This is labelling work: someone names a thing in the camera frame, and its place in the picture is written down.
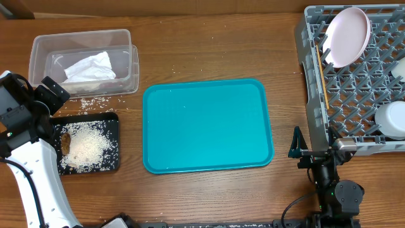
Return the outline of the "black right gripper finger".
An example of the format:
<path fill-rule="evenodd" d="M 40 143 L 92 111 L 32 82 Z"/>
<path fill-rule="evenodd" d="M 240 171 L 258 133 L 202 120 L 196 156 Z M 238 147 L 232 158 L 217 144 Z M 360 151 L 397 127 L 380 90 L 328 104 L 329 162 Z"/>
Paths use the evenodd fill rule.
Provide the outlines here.
<path fill-rule="evenodd" d="M 342 138 L 342 136 L 339 134 L 339 132 L 337 131 L 337 129 L 330 125 L 328 127 L 328 140 L 329 141 L 335 141 L 336 139 Z"/>
<path fill-rule="evenodd" d="M 288 153 L 289 158 L 300 158 L 304 152 L 308 151 L 306 141 L 299 126 L 295 126 L 292 144 Z"/>

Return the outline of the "white napkin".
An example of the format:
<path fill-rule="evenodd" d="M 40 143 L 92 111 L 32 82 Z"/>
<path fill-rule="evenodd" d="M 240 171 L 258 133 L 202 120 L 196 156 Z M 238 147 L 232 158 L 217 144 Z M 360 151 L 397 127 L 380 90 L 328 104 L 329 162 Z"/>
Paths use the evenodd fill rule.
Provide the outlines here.
<path fill-rule="evenodd" d="M 67 79 L 64 83 L 90 82 L 116 78 L 106 51 L 84 58 L 64 70 Z"/>

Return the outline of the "grey bowl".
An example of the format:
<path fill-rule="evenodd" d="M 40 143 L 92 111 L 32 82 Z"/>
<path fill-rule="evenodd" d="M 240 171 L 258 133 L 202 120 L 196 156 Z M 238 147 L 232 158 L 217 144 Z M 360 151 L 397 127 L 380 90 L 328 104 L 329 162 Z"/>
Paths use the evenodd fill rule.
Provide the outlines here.
<path fill-rule="evenodd" d="M 404 139 L 404 102 L 394 101 L 380 106 L 375 113 L 379 131 L 395 140 Z"/>

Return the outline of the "wooden chopstick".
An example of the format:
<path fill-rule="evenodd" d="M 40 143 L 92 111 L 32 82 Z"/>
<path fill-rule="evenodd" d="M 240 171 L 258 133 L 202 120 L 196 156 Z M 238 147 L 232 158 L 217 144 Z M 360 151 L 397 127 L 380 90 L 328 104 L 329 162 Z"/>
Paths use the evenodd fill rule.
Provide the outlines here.
<path fill-rule="evenodd" d="M 321 84 L 322 84 L 322 89 L 323 89 L 323 95 L 324 95 L 324 102 L 326 109 L 329 110 L 329 102 L 328 102 L 328 97 L 327 97 L 327 89 L 326 89 L 326 84 L 325 84 L 325 78 L 323 75 L 323 67 L 322 67 L 322 61 L 321 61 L 321 56 L 319 52 L 319 47 L 316 45 L 316 55 L 317 55 L 317 60 L 318 60 L 318 66 L 319 66 L 319 71 L 320 71 L 320 78 L 321 78 Z"/>

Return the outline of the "white paper cup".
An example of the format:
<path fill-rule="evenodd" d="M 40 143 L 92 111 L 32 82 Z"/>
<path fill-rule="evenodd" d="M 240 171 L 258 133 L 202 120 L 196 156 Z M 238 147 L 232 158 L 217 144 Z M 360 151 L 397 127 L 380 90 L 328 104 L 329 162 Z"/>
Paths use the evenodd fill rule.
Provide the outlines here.
<path fill-rule="evenodd" d="M 398 61 L 398 64 L 391 70 L 391 74 L 401 82 L 405 82 L 405 58 Z"/>

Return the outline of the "large white plate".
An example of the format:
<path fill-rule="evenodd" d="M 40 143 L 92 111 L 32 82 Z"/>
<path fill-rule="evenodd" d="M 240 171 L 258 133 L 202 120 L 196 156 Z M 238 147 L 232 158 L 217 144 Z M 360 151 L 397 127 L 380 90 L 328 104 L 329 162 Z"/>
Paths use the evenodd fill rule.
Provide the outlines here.
<path fill-rule="evenodd" d="M 371 22 L 360 8 L 344 9 L 330 22 L 322 51 L 325 61 L 334 68 L 342 68 L 354 63 L 364 52 L 371 35 Z"/>

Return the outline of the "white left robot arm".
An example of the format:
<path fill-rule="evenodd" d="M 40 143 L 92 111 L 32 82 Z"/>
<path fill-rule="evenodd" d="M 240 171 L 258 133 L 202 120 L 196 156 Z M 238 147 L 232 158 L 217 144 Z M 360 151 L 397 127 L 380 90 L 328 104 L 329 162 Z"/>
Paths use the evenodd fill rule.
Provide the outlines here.
<path fill-rule="evenodd" d="M 58 173 L 51 117 L 70 94 L 50 77 L 33 88 L 11 71 L 1 74 L 1 162 L 11 169 L 29 227 L 80 227 Z"/>

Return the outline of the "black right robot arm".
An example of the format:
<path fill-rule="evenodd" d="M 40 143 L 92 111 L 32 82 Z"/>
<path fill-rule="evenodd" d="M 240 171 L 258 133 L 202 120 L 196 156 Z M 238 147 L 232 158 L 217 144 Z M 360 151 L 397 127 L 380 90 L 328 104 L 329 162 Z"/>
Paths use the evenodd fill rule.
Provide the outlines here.
<path fill-rule="evenodd" d="M 359 227 L 353 218 L 359 214 L 359 206 L 365 190 L 351 180 L 341 180 L 337 167 L 351 160 L 357 152 L 356 143 L 342 137 L 334 127 L 328 128 L 329 146 L 324 151 L 310 151 L 299 127 L 294 128 L 289 158 L 298 158 L 297 167 L 307 170 L 308 179 L 315 190 L 290 203 L 283 211 L 281 225 L 287 226 L 285 215 L 298 202 L 317 196 L 320 210 L 310 213 L 297 223 L 298 227 Z"/>

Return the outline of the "grey dishwasher rack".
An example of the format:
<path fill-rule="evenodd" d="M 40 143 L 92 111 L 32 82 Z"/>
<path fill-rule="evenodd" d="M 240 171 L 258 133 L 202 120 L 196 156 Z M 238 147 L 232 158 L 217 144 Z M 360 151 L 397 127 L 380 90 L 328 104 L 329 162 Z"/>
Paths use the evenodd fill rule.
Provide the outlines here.
<path fill-rule="evenodd" d="M 308 91 L 306 105 L 312 149 L 329 146 L 328 127 L 334 126 L 344 138 L 353 139 L 360 156 L 403 152 L 404 140 L 383 135 L 375 123 L 377 109 L 404 101 L 404 83 L 391 70 L 404 57 L 404 5 L 368 4 L 359 6 L 371 22 L 371 37 L 364 53 L 349 66 L 334 68 L 322 51 L 325 32 L 346 5 L 308 6 L 295 28 L 298 62 L 304 69 Z M 323 89 L 315 46 L 319 47 L 327 89 L 329 110 Z"/>

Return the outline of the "scattered rice grains on table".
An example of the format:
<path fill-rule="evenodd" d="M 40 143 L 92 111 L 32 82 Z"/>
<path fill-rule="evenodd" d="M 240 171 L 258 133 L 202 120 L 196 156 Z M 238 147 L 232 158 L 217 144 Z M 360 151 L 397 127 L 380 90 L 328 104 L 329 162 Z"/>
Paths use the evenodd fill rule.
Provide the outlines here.
<path fill-rule="evenodd" d="M 58 113 L 73 116 L 92 113 L 119 113 L 127 110 L 130 110 L 130 104 L 124 100 L 123 96 L 99 96 L 69 99 Z"/>

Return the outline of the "brown food scrap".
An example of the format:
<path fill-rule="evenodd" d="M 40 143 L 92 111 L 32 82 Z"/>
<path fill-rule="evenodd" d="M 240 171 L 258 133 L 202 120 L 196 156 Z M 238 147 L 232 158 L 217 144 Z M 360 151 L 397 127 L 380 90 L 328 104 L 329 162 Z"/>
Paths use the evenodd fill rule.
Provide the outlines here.
<path fill-rule="evenodd" d="M 70 152 L 71 136 L 69 133 L 63 133 L 61 135 L 61 152 L 62 155 L 68 155 Z"/>

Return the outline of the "clear plastic bin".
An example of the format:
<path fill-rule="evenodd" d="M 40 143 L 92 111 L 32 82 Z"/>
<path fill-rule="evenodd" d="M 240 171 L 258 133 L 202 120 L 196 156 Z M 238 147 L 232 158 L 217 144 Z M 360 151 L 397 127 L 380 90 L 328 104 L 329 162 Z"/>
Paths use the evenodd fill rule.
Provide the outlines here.
<path fill-rule="evenodd" d="M 134 93 L 139 59 L 126 29 L 40 35 L 34 39 L 28 80 L 52 78 L 73 98 Z"/>

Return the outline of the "teal serving tray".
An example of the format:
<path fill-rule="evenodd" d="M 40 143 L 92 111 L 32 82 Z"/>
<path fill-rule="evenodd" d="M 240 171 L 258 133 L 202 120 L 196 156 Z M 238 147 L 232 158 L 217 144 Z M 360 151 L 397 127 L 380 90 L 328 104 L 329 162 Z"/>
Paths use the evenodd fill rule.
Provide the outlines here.
<path fill-rule="evenodd" d="M 268 165 L 275 148 L 264 85 L 233 79 L 149 87 L 142 152 L 153 174 Z"/>

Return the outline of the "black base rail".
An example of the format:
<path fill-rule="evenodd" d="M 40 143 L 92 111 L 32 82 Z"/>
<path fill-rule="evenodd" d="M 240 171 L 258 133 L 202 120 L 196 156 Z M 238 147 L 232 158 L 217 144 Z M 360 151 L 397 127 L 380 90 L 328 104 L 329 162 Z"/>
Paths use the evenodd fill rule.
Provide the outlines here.
<path fill-rule="evenodd" d="M 121 218 L 125 227 L 140 227 L 140 228 L 282 228 L 280 219 L 271 222 L 217 222 L 217 223 L 185 223 L 185 224 L 168 224 L 166 222 L 136 222 L 128 215 L 121 213 L 103 224 L 95 225 L 94 227 L 107 227 L 107 224 L 114 219 Z M 316 225 L 311 226 L 304 219 L 287 219 L 284 220 L 285 227 L 288 228 L 303 228 L 303 227 L 349 227 L 349 225 Z M 354 220 L 352 227 L 360 228 L 359 220 Z"/>

